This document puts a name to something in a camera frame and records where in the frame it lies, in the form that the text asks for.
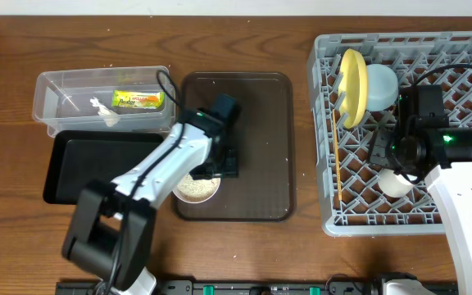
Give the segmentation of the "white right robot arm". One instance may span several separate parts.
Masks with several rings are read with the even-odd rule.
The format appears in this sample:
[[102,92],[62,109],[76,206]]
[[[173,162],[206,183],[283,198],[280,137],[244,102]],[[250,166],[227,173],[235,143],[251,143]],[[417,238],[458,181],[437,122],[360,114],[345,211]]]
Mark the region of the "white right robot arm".
[[456,268],[458,292],[472,294],[472,129],[451,127],[442,90],[403,88],[393,130],[375,132],[369,163],[380,166],[378,186],[404,197],[424,182],[445,229]]

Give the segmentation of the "small white cup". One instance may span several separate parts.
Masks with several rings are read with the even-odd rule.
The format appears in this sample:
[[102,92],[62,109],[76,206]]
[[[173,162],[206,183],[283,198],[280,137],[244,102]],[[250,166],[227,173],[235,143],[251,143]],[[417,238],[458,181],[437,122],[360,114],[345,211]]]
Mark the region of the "small white cup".
[[395,174],[393,170],[382,169],[379,172],[378,186],[382,193],[389,197],[404,197],[414,187],[412,181],[417,180],[414,175],[408,175],[408,178],[409,180],[406,180],[402,175]]

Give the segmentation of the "yellow plate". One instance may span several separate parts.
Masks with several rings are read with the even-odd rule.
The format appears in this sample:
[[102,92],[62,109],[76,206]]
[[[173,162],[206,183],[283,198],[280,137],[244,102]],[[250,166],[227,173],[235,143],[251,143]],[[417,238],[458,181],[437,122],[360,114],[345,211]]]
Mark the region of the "yellow plate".
[[339,73],[342,79],[338,94],[345,93],[339,112],[341,116],[347,114],[343,126],[352,129],[360,124],[366,110],[369,85],[364,57],[349,48],[343,55]]

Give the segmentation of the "light blue bowl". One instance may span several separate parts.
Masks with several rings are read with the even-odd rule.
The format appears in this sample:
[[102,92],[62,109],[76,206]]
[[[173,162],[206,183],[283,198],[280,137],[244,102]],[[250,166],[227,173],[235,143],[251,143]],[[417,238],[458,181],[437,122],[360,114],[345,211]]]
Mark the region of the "light blue bowl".
[[367,111],[383,111],[397,100],[399,83],[396,73],[388,66],[371,64],[366,67],[368,77]]

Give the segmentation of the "white bowl with rice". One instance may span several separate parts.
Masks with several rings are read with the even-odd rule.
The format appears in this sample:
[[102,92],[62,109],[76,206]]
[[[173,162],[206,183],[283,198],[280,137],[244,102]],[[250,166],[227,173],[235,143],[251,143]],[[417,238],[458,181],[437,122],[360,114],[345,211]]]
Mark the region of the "white bowl with rice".
[[213,197],[220,187],[220,178],[194,180],[185,175],[173,189],[173,194],[186,203],[201,203]]

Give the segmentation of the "green snack wrapper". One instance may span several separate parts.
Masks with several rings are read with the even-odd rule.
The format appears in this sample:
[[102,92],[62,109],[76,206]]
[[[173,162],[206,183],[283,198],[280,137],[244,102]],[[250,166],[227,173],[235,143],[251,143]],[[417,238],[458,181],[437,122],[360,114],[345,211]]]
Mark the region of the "green snack wrapper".
[[132,109],[157,109],[163,105],[165,97],[163,92],[115,90],[112,94],[111,105]]

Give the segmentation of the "white tissue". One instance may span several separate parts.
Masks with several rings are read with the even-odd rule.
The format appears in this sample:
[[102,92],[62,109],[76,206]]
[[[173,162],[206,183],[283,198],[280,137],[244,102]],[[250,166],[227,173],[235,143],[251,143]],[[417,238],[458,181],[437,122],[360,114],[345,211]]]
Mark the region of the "white tissue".
[[103,105],[98,98],[93,97],[89,102],[98,109],[98,115],[104,120],[107,127],[113,127],[120,121],[119,115]]

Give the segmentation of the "pile of white rice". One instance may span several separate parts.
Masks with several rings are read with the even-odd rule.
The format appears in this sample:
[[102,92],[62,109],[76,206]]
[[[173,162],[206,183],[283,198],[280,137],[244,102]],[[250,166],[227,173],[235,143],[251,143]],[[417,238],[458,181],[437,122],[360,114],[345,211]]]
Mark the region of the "pile of white rice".
[[218,189],[220,179],[194,180],[191,175],[186,175],[177,185],[179,193],[187,199],[200,200],[210,197]]

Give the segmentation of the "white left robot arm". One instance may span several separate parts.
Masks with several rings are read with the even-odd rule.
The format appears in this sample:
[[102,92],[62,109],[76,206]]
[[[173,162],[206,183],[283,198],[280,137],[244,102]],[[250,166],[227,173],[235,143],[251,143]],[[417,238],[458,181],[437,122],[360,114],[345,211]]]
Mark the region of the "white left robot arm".
[[101,279],[96,294],[150,294],[147,270],[157,210],[178,183],[238,175],[230,140],[240,106],[219,95],[208,109],[183,109],[166,139],[132,170],[81,191],[62,255]]

